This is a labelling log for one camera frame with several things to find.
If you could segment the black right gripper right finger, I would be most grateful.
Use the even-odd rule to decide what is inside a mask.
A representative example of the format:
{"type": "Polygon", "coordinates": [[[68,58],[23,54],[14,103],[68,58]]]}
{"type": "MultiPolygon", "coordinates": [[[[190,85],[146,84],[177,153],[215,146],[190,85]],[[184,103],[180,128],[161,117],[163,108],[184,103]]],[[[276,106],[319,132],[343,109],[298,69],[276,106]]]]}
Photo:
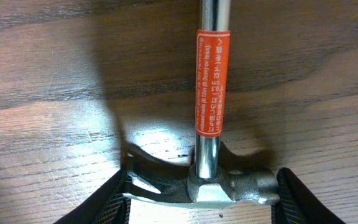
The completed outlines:
{"type": "Polygon", "coordinates": [[[287,167],[277,174],[280,201],[271,206],[272,224],[345,224],[287,167]]]}

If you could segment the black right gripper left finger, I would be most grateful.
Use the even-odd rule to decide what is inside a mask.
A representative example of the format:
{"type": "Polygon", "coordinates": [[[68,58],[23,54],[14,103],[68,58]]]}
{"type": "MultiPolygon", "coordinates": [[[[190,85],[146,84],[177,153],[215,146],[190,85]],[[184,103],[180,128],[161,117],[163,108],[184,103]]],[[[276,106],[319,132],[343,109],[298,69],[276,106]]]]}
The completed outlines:
{"type": "Polygon", "coordinates": [[[126,171],[120,169],[82,204],[61,217],[56,223],[128,224],[131,199],[123,196],[127,180],[129,180],[129,177],[126,171]]]}

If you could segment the small steel claw hammer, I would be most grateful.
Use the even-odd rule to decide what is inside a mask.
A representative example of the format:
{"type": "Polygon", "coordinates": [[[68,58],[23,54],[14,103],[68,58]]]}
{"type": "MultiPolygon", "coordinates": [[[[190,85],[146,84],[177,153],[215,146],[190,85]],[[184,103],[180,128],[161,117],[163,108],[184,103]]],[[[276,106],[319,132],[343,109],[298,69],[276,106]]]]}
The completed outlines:
{"type": "Polygon", "coordinates": [[[238,201],[273,205],[280,200],[270,170],[232,174],[218,166],[226,94],[231,1],[201,0],[196,34],[195,163],[186,177],[164,177],[132,163],[123,195],[185,208],[224,208],[238,201]]]}

